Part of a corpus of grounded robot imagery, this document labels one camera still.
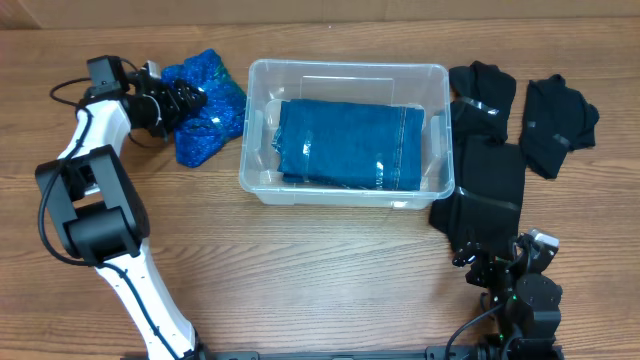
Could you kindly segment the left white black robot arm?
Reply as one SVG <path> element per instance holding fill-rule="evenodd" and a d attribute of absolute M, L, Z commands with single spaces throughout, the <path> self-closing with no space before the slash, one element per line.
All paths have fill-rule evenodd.
<path fill-rule="evenodd" d="M 67 148 L 35 171 L 38 231 L 59 261 L 94 269 L 114 290 L 140 332 L 149 359 L 209 359 L 180 312 L 150 248 L 150 222 L 120 153 L 135 128 L 167 130 L 201 109 L 206 95 L 182 79 L 170 84 L 140 69 L 89 87 L 73 107 L 77 127 Z M 51 218 L 65 251 L 45 237 Z"/>

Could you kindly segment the small black garment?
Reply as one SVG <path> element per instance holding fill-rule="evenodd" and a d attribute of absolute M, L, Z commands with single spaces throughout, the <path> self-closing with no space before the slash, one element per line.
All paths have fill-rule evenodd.
<path fill-rule="evenodd" d="M 555 179 L 568 153 L 592 148 L 598 109 L 559 74 L 527 86 L 520 147 L 527 165 Z"/>

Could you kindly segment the blue denim jeans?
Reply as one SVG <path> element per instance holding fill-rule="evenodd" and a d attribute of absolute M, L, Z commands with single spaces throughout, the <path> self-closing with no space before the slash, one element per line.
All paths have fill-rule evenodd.
<path fill-rule="evenodd" d="M 293 99 L 281 103 L 272 146 L 288 183 L 417 191 L 421 108 Z"/>

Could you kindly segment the blue sparkly garment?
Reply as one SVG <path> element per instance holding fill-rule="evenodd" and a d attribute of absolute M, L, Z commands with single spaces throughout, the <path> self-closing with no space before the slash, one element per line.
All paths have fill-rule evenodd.
<path fill-rule="evenodd" d="M 207 49 L 181 64 L 166 67 L 161 77 L 171 85 L 184 80 L 207 97 L 206 103 L 174 130 L 179 164 L 198 167 L 242 135 L 247 96 L 214 50 Z"/>

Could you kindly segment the large black garment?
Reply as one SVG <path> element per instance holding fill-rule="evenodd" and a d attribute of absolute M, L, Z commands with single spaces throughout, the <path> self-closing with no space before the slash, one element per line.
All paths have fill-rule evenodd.
<path fill-rule="evenodd" d="M 521 150 L 507 142 L 516 80 L 480 61 L 451 68 L 449 80 L 455 185 L 449 197 L 433 202 L 429 224 L 454 252 L 478 245 L 508 257 L 525 187 Z"/>

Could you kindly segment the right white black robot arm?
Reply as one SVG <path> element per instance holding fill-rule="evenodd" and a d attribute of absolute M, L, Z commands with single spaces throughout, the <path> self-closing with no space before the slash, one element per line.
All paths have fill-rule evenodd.
<path fill-rule="evenodd" d="M 491 255 L 477 245 L 461 249 L 454 259 L 456 266 L 468 264 L 466 281 L 486 290 L 481 295 L 489 302 L 483 312 L 458 328 L 449 338 L 446 359 L 561 359 L 562 350 L 555 345 L 555 332 L 562 316 L 562 288 L 543 271 L 558 252 L 556 241 L 535 240 L 521 236 L 506 259 Z M 468 328 L 491 318 L 498 332 L 469 350 L 453 345 Z"/>

